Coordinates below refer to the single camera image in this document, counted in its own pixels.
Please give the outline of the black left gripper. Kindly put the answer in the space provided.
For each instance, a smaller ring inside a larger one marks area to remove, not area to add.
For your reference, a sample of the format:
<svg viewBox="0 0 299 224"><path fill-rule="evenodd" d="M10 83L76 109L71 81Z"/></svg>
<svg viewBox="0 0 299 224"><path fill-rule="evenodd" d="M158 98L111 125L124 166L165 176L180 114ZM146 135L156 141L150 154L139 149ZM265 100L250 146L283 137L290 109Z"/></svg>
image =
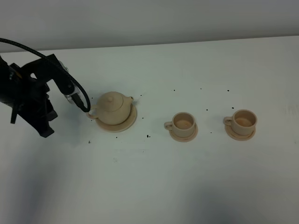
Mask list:
<svg viewBox="0 0 299 224"><path fill-rule="evenodd" d="M9 101L12 108L10 123L21 116L40 136L47 138L54 133L49 122L58 117L48 96L43 89L36 89L21 75L21 67L15 63L9 65Z"/></svg>

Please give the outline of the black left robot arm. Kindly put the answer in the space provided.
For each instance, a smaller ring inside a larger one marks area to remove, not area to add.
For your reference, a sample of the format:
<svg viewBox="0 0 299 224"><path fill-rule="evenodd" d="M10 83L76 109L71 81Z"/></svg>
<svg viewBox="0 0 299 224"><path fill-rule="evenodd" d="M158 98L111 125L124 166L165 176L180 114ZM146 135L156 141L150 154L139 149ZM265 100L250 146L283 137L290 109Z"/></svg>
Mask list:
<svg viewBox="0 0 299 224"><path fill-rule="evenodd" d="M57 118L48 96L52 78L47 66L44 59L22 67L0 59L0 102L12 108L10 123L20 116L44 138L54 133L49 122Z"/></svg>

